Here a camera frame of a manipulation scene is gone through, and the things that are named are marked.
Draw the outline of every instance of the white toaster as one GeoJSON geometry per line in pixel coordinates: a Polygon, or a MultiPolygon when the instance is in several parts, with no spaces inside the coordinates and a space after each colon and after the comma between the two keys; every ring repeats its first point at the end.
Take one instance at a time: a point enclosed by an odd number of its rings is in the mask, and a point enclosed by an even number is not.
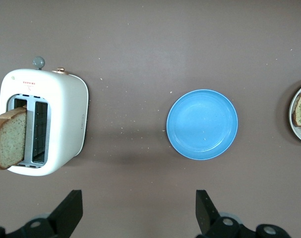
{"type": "Polygon", "coordinates": [[[85,82],[64,68],[18,69],[0,89],[0,114],[27,105],[25,156],[8,170],[30,176],[48,175],[82,150],[88,110],[85,82]]]}

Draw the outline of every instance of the blue plate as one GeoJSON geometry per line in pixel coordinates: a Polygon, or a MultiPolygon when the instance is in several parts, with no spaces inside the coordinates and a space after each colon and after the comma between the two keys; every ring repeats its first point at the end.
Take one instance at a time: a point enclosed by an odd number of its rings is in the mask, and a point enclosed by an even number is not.
{"type": "Polygon", "coordinates": [[[201,89],[180,97],[167,119],[172,146],[183,156],[208,160],[219,156],[234,141],[238,116],[221,93],[201,89]]]}

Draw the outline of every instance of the bread slice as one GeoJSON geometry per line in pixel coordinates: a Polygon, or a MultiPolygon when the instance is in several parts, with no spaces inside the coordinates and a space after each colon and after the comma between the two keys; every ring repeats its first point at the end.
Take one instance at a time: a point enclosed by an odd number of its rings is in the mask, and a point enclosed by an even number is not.
{"type": "Polygon", "coordinates": [[[297,96],[294,104],[293,124],[301,127],[301,93],[297,96]]]}
{"type": "Polygon", "coordinates": [[[24,158],[27,109],[16,108],[0,115],[0,170],[24,158]]]}

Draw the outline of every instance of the toaster logo text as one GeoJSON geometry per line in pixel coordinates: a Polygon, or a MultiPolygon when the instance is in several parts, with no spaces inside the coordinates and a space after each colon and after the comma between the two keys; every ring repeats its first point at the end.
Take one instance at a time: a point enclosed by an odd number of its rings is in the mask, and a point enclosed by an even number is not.
{"type": "Polygon", "coordinates": [[[33,87],[36,83],[23,81],[23,84],[26,84],[26,86],[28,87],[28,91],[30,92],[31,89],[32,89],[32,87],[33,87]]]}
{"type": "Polygon", "coordinates": [[[32,83],[32,82],[27,82],[27,81],[23,81],[24,84],[36,84],[36,83],[32,83]]]}

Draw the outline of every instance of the toaster knob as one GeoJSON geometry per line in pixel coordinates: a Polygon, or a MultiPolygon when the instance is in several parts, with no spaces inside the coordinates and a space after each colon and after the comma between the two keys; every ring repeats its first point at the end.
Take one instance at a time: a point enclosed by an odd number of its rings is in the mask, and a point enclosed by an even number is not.
{"type": "Polygon", "coordinates": [[[54,73],[61,73],[61,74],[69,74],[67,71],[65,71],[65,68],[58,67],[56,70],[52,70],[54,73]]]}
{"type": "Polygon", "coordinates": [[[33,61],[32,64],[38,69],[41,70],[43,68],[43,66],[45,66],[45,60],[41,57],[41,56],[36,56],[33,61]]]}

